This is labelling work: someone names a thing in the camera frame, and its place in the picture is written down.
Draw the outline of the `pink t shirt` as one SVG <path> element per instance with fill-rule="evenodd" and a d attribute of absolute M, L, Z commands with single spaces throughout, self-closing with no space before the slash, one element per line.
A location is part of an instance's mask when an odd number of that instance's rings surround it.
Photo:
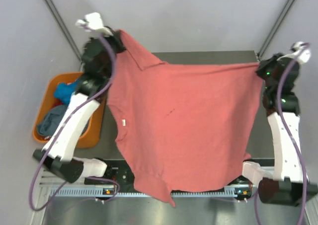
<path fill-rule="evenodd" d="M 170 64 L 120 36 L 107 105 L 134 188 L 174 205 L 173 190 L 218 190 L 239 177 L 260 104 L 258 63 Z"/>

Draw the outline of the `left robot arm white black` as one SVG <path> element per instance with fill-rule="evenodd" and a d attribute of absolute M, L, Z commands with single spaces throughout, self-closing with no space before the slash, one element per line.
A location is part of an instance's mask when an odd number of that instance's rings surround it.
<path fill-rule="evenodd" d="M 116 73 L 116 56 L 126 50 L 119 30 L 101 32 L 91 38 L 82 54 L 84 72 L 79 77 L 68 108 L 54 135 L 33 158 L 57 177 L 74 183 L 80 178 L 96 177 L 111 181 L 113 172 L 100 159 L 75 158 L 74 151 L 87 123 L 107 95 Z"/>

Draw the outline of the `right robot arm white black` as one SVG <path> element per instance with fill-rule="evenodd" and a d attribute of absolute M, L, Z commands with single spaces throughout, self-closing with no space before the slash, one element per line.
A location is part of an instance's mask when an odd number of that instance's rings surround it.
<path fill-rule="evenodd" d="M 292 91 L 300 67 L 311 57 L 309 50 L 273 55 L 261 61 L 256 74 L 264 80 L 262 104 L 266 110 L 274 147 L 274 172 L 270 174 L 252 161 L 232 170 L 237 183 L 246 180 L 258 187 L 261 202 L 296 207 L 302 202 L 303 172 L 298 156 L 300 105 Z"/>

